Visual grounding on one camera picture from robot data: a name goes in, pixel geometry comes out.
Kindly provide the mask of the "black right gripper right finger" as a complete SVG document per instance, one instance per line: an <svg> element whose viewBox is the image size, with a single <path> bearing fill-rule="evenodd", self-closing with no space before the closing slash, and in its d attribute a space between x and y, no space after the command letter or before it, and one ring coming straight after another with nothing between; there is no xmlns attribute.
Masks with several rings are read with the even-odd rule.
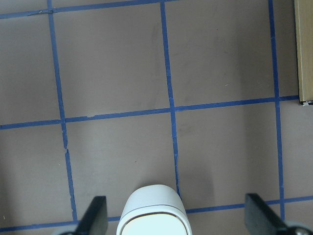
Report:
<svg viewBox="0 0 313 235"><path fill-rule="evenodd" d="M292 228L256 193L245 195L245 226L250 235L292 234Z"/></svg>

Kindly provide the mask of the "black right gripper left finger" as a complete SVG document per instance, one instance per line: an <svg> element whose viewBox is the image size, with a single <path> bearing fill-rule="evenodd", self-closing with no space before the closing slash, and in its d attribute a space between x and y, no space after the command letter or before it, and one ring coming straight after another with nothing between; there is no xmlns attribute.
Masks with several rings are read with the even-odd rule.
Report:
<svg viewBox="0 0 313 235"><path fill-rule="evenodd" d="M74 231L74 235L105 235L108 229L106 196L95 196Z"/></svg>

